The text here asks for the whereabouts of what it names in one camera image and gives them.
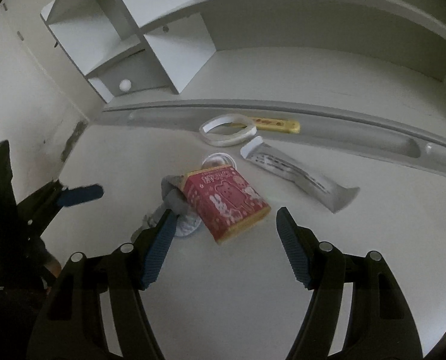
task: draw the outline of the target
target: white desk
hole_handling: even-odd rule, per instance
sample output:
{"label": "white desk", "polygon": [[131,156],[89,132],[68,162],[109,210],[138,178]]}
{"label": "white desk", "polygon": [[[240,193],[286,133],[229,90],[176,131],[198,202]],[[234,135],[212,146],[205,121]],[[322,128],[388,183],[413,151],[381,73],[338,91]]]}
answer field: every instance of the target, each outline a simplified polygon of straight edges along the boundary
{"label": "white desk", "polygon": [[[446,178],[338,151],[270,144],[361,192],[348,208],[332,214],[296,186],[245,162],[239,147],[228,148],[239,172],[273,210],[222,246],[205,229],[173,241],[158,281],[142,293],[166,359],[286,357],[312,293],[295,280],[277,235],[275,215],[282,206],[343,253],[383,254],[427,353],[446,331]],[[199,168],[202,157],[216,151],[221,150],[190,132],[90,127],[61,181],[70,187],[100,183],[105,195],[62,210],[43,235],[48,249],[63,263],[75,251],[89,257],[110,253],[158,206],[164,175]],[[342,346],[350,301],[351,285],[345,285],[333,352]]]}

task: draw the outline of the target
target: roll of tape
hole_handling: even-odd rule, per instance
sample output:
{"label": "roll of tape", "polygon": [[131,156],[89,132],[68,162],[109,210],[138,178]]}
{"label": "roll of tape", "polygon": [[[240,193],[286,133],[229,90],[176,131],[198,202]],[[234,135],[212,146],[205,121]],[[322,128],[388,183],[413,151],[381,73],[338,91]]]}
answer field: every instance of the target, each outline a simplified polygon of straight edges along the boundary
{"label": "roll of tape", "polygon": [[[231,135],[221,135],[213,134],[211,131],[213,128],[221,126],[227,123],[241,123],[246,126],[243,130],[231,134]],[[213,119],[205,122],[200,127],[200,134],[203,140],[212,146],[223,147],[223,146],[233,146],[238,145],[256,135],[257,128],[255,122],[249,117],[239,114],[227,114],[214,117]]]}

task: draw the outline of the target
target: gray cloth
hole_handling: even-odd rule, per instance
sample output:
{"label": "gray cloth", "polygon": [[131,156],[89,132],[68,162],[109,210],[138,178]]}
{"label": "gray cloth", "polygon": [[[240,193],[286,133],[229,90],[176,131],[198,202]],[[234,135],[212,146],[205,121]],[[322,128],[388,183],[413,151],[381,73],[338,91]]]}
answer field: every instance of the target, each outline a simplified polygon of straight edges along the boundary
{"label": "gray cloth", "polygon": [[159,222],[167,209],[173,211],[176,215],[186,215],[189,210],[189,205],[183,192],[180,191],[179,186],[183,176],[165,176],[162,179],[162,200],[163,203],[155,210],[151,216],[153,226]]}

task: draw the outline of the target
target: white shelving unit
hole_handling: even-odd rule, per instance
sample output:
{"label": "white shelving unit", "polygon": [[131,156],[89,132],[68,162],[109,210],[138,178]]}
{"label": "white shelving unit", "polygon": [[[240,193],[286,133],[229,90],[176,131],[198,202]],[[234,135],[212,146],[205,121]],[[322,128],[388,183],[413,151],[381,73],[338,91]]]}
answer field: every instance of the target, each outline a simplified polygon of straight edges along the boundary
{"label": "white shelving unit", "polygon": [[279,100],[446,138],[446,0],[56,0],[42,16],[109,110]]}

